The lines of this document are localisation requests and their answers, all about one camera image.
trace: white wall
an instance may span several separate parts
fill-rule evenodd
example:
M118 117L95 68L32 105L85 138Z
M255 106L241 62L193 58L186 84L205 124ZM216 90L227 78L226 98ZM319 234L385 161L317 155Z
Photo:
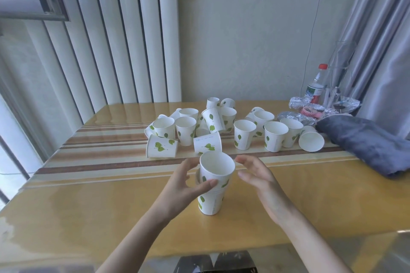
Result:
M321 0L306 81L354 0ZM299 96L317 0L178 0L183 101Z
M54 150L71 135L68 121L22 20L1 19L0 56Z

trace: power cord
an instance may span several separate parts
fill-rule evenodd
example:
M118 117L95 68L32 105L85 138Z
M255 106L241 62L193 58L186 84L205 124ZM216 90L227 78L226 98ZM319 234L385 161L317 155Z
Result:
M320 0L317 0L317 7L316 7L315 19L313 20L312 31L310 32L309 51L308 51L307 56L306 56L305 72L304 72L304 74L303 74L303 81L302 81L302 85L301 85L301 87L300 87L300 97L303 97L303 95L302 95L302 90L303 90L303 84L305 83L306 66L307 66L307 64L308 64L308 59L309 59L309 54L310 54L310 48L312 47L313 29L315 28L315 22L316 22L317 12L318 12L318 10L319 10L319 3L320 3Z

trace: table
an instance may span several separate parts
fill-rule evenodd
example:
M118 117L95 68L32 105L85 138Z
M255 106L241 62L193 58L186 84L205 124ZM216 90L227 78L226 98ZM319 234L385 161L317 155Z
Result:
M0 268L102 263L151 206L174 168L194 156L193 147L180 147L176 159L147 159L144 128L160 114L184 107L204 110L205 103L103 107L0 212ZM237 118L255 106L277 115L289 110L287 104L238 101ZM241 153L234 148L232 135L222 138L224 152ZM246 152L270 167L286 194L326 238L371 237L385 242L383 234L389 233L391 243L398 230L410 229L409 175L383 178L329 141L318 153L297 145L273 153L264 150L263 139L255 138ZM202 215L192 203L164 229L148 257L288 243L253 188L234 174L217 215ZM372 259L381 259L390 246L381 245L385 248L372 253Z

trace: left hand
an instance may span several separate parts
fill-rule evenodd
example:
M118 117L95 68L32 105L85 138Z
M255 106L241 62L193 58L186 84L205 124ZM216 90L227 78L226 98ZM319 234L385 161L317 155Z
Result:
M177 217L193 200L211 190L218 184L217 179L209 179L195 187L188 187L185 182L187 172L199 164L199 157L185 159L169 178L161 194L151 209L155 210L165 222Z

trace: small pink fan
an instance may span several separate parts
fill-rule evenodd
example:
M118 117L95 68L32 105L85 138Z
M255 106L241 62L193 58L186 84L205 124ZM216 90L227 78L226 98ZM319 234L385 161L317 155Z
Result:
M300 113L305 116L310 116L311 118L316 118L316 119L319 119L323 115L323 113L317 111L316 109L313 109L307 106L303 107Z

